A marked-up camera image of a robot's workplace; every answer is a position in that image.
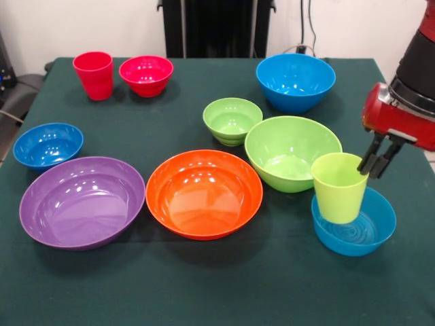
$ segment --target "plastic bowl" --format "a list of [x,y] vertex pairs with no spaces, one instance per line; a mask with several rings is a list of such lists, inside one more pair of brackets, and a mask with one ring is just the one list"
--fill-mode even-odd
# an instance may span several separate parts
[[317,105],[335,84],[332,67],[306,54],[278,54],[257,66],[265,97],[279,111],[299,114]]
[[263,119],[263,112],[243,98],[221,98],[207,105],[203,119],[221,144],[237,146],[243,144],[248,131]]
[[262,197],[261,180],[247,162],[208,149],[169,158],[152,173],[146,189],[156,220],[194,240],[213,240],[242,228]]
[[23,133],[15,142],[14,156],[37,173],[47,171],[80,154],[84,137],[71,124],[42,124]]
[[311,202],[314,230],[330,250],[346,256],[372,253],[394,233],[396,214],[388,200],[370,187],[366,188],[360,214],[348,224],[334,224],[321,215],[316,196]]
[[119,73],[131,90],[142,97],[159,95],[172,76],[174,66],[161,56],[137,56],[122,63]]
[[314,186],[311,165],[327,153],[342,152],[337,136],[304,118],[265,119],[247,134],[245,150],[260,177],[280,192],[302,192]]
[[77,158],[51,168],[26,190],[20,220],[34,240],[58,249],[86,250],[119,236],[145,201],[145,183],[114,158]]

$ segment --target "blue bowl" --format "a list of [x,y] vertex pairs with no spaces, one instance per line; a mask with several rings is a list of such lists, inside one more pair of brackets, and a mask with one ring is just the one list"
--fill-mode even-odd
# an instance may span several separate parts
[[265,97],[284,113],[300,114],[317,105],[335,84],[332,67],[306,54],[278,54],[257,66]]
[[317,198],[311,202],[314,230],[320,241],[332,251],[346,256],[363,256],[376,250],[396,229],[393,207],[379,192],[367,187],[360,214],[348,224],[326,221],[319,211]]
[[14,145],[19,163],[37,173],[79,156],[82,132],[71,124],[42,124],[22,134]]

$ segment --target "lime green bowl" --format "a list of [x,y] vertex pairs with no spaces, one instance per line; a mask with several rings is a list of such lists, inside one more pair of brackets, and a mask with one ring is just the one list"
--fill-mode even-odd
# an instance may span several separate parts
[[295,116],[272,117],[256,124],[246,136],[245,150],[261,179],[287,193],[314,186],[311,165],[318,157],[343,152],[331,130]]
[[221,98],[207,105],[203,112],[205,125],[226,146],[238,146],[249,130],[263,119],[263,112],[243,98]]

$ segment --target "red cup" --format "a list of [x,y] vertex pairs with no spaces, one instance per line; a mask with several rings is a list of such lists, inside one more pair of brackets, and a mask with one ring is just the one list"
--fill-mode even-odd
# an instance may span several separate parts
[[89,98],[102,101],[114,89],[114,60],[104,52],[86,52],[73,60],[75,72]]

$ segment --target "green tablecloth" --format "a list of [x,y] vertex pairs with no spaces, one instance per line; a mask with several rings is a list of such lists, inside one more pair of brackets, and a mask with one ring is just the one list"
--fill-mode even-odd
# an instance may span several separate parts
[[[83,156],[112,156],[147,180],[164,160],[200,148],[243,147],[213,140],[207,103],[227,97],[280,115],[256,81],[257,60],[173,60],[167,89],[139,98],[119,78],[101,103],[86,98],[70,58],[56,60],[22,132],[68,122],[85,135]],[[336,85],[305,116],[327,125],[345,151],[362,155],[369,90],[382,76],[373,60],[330,59]],[[32,241],[18,205],[36,176],[10,154],[0,168],[0,325],[434,325],[435,177],[421,151],[406,146],[369,185],[393,204],[396,233],[375,253],[343,257],[316,238],[313,190],[282,194],[264,186],[258,214],[236,234],[212,242],[178,237],[146,205],[117,241],[81,253]]]

